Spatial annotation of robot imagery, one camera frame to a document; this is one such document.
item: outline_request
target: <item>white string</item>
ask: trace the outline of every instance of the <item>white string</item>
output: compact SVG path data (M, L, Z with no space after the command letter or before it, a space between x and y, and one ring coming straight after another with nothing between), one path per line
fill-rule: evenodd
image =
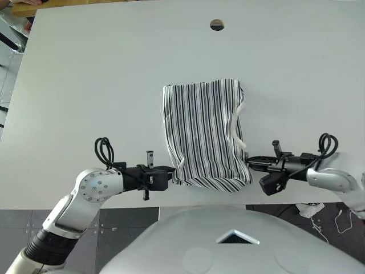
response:
M337 216L335 217L335 225L336 225L336 227L337 227L337 232L339 233L339 234L344 234L346 231L349 231L350 229L352 229L352 214L353 212L350 210L350 214L349 214L349 216L350 216L350 223L351 223L351 226L349 227L349 228L346 228L344 231L340 231L340 229L338 228L338 225L337 225L337 219L338 219L338 217L340 217L341 216L341 214L342 214L342 209L340 209L340 211L338 212L338 214L337 214Z
M232 135L233 140L237 142L237 144L244 150L244 152L247 152L247 145L242 141L236 131L236 125L238 120L238 114L245 108L246 101L243 100L242 103L236 108L236 111L234 112L232 116L232 122L230 124L230 134Z
M318 225L316 225L315 223L314 223L314 220L313 220L313 218L311 217L310 218L311 219L311 221L312 221L312 225L313 225L313 228L326 240L326 242L327 242L327 244L329 244L330 242L328 241L328 239L325 237L325 235L323 235L323 233L322 233L322 229L318 226Z

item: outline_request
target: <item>hole in table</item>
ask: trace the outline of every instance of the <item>hole in table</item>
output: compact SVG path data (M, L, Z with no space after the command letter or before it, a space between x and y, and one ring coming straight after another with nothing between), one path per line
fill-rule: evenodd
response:
M220 19L214 19L210 22L210 28L215 31L224 29L223 21Z

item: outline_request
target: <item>striped cloth bag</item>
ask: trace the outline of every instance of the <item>striped cloth bag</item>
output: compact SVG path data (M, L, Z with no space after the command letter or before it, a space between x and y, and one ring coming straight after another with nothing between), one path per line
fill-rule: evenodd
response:
M236 192L251 183L237 111L245 104L239 81L165 86L163 98L175 184Z

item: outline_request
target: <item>table surface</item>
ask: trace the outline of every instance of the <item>table surface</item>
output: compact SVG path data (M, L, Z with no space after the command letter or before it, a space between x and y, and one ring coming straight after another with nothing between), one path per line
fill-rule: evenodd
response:
M213 31L212 19L225 28ZM359 2L229 0L110 3L40 10L0 142L0 208L52 208L79 172L103 167L94 141L111 140L117 161L171 165L162 88L239 79L249 153L316 152L330 132L339 151L364 163L364 7ZM266 196L254 184L229 194L171 186L132 191L104 207L335 202L330 191L289 182Z
M76 6L85 4L96 3L113 3L113 2L126 2L135 0L48 0L47 2L34 6L25 3L17 3L13 5L11 11L16 17L33 17L39 9L46 9L49 7L64 7L64 6Z

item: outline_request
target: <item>grey floor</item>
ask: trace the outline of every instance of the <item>grey floor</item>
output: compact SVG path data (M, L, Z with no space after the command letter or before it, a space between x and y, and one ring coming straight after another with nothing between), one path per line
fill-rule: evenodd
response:
M247 209L276 216L285 207L285 204L248 205ZM338 211L335 203L326 204L315 215L315 222L322 227L330 244L365 263L365 226L353 218L353 229L342 235L338 234L334 224ZM48 213L47 210L0 210L0 273L6 271L19 250L40 229ZM158 218L158 208L102 209L70 254L66 269L79 270L85 274L99 273L108 261ZM295 207L285 211L281 218L322 239L312 228L311 221L298 215ZM349 227L348 214L343 214L338 223L340 229Z

